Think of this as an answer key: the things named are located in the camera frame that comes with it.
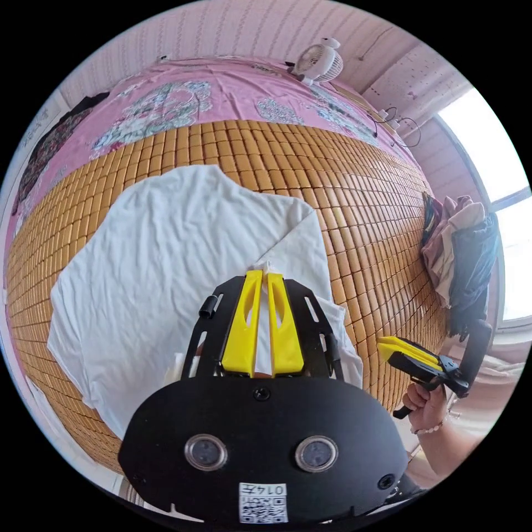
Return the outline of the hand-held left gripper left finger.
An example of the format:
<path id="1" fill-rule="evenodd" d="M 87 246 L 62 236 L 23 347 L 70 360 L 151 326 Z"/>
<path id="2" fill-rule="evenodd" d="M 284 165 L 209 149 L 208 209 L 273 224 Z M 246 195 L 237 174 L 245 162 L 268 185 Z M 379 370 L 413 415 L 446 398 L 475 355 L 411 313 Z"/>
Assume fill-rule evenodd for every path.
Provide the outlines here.
<path id="1" fill-rule="evenodd" d="M 262 279 L 261 270 L 246 273 L 221 359 L 225 372 L 254 376 Z"/>

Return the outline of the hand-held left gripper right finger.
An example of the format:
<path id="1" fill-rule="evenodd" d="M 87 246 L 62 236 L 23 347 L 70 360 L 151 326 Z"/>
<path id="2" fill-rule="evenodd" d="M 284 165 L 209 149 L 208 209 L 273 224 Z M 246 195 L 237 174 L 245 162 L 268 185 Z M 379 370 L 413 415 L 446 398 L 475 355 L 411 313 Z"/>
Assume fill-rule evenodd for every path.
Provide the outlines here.
<path id="1" fill-rule="evenodd" d="M 298 375 L 304 359 L 284 278 L 267 275 L 270 361 L 273 377 Z"/>

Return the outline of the person's right hand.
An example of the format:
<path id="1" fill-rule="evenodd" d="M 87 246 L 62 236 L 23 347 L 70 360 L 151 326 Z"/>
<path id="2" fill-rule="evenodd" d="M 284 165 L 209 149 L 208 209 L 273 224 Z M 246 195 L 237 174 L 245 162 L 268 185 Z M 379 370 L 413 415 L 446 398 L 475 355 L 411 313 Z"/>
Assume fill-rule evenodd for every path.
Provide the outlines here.
<path id="1" fill-rule="evenodd" d="M 408 419 L 415 435 L 432 433 L 447 417 L 447 394 L 439 384 L 432 391 L 420 384 L 409 384 L 403 396 L 403 405 L 410 410 Z"/>

